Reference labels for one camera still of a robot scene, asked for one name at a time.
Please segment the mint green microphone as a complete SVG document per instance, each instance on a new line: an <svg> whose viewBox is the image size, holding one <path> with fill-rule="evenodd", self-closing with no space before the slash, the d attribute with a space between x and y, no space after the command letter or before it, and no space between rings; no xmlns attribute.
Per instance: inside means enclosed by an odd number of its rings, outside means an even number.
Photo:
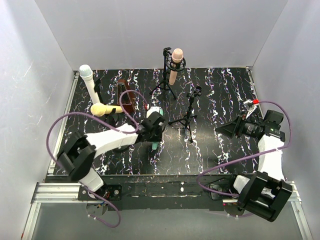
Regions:
<svg viewBox="0 0 320 240"><path fill-rule="evenodd" d="M161 114L162 116L164 115L164 110L159 106L152 106L150 108L150 110L152 110L152 112L157 112L157 113ZM152 143L152 150L153 151L157 150L158 144L159 144L158 142L153 142Z"/></svg>

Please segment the black round-base clip stand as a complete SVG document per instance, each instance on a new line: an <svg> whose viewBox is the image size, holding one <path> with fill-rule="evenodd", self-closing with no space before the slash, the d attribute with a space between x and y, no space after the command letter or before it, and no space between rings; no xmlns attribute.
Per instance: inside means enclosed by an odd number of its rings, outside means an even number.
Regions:
<svg viewBox="0 0 320 240"><path fill-rule="evenodd" d="M110 113L110 114L105 114L104 115L104 122L113 126L113 127L117 127L118 123L119 123L119 116L117 113ZM114 149L113 151L116 153L123 153L125 151L127 151L129 149L129 146L121 146L118 147L116 149Z"/></svg>
<svg viewBox="0 0 320 240"><path fill-rule="evenodd" d="M94 91L98 95L99 102L104 104L105 102L103 101L103 98L102 98L102 95L101 95L101 79L102 78L100 77L94 82Z"/></svg>

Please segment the black tripod clip stand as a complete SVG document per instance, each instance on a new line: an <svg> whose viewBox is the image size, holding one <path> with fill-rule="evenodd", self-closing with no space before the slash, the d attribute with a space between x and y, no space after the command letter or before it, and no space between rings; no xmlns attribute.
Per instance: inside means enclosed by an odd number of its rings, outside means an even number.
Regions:
<svg viewBox="0 0 320 240"><path fill-rule="evenodd" d="M191 143L193 143L193 137L192 137L190 122L192 119L196 119L198 117L197 115L192 115L193 103L195 101L195 98L200 97L201 94L202 94L202 88L200 86L196 86L194 91L188 92L186 96L188 98L189 105L188 105L186 114L183 116L183 118L168 122L169 125L172 125L175 123L182 124L184 126L184 129L189 131L189 134L190 134L189 141Z"/></svg>

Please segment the yellow microphone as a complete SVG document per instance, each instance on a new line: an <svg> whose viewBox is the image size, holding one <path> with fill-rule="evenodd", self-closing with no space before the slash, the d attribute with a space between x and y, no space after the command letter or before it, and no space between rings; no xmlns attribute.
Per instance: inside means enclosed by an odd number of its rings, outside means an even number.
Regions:
<svg viewBox="0 0 320 240"><path fill-rule="evenodd" d="M92 115L96 117L101 117L103 115L111 114L115 110L116 114L122 113L123 109L118 105L105 105L100 102L95 103L91 106L90 111Z"/></svg>

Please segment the pink microphone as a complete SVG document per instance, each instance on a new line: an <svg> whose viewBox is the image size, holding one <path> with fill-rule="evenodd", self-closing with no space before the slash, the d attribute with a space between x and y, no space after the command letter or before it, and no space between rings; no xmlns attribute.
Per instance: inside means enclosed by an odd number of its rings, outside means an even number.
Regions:
<svg viewBox="0 0 320 240"><path fill-rule="evenodd" d="M171 62L172 62L172 67L173 70L170 71L170 76L169 76L169 84L173 85L176 81L177 78L177 70L179 69L179 64L183 60L184 54L183 50L180 48L174 49L172 55L171 55Z"/></svg>

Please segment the white microphone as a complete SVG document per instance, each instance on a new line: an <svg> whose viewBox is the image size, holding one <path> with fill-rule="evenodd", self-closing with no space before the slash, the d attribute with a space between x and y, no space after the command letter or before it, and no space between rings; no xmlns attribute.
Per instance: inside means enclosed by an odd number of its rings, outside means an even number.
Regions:
<svg viewBox="0 0 320 240"><path fill-rule="evenodd" d="M79 75L85 83L86 89L89 93L90 99L93 104L102 103L99 94L95 90L94 74L91 67L87 64L83 64L79 67Z"/></svg>

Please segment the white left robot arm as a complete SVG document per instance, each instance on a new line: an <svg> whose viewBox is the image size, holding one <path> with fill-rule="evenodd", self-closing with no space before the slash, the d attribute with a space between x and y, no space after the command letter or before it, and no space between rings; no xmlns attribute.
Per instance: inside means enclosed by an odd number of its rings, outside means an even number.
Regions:
<svg viewBox="0 0 320 240"><path fill-rule="evenodd" d="M96 193L106 184L92 166L94 159L109 151L137 143L160 142L165 126L165 118L155 111L138 125L125 123L97 133L75 132L57 154L56 162L72 181L80 182Z"/></svg>

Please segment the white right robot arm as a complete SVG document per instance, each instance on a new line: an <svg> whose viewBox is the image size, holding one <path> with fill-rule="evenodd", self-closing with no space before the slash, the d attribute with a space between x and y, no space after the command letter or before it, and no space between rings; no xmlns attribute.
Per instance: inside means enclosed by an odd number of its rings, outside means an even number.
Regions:
<svg viewBox="0 0 320 240"><path fill-rule="evenodd" d="M238 206L269 222L276 220L289 200L293 188L285 182L282 170L282 151L286 137L280 130L283 113L268 110L260 123L241 113L215 131L228 138L245 135L258 141L258 170L251 178L237 175L233 188L238 192Z"/></svg>

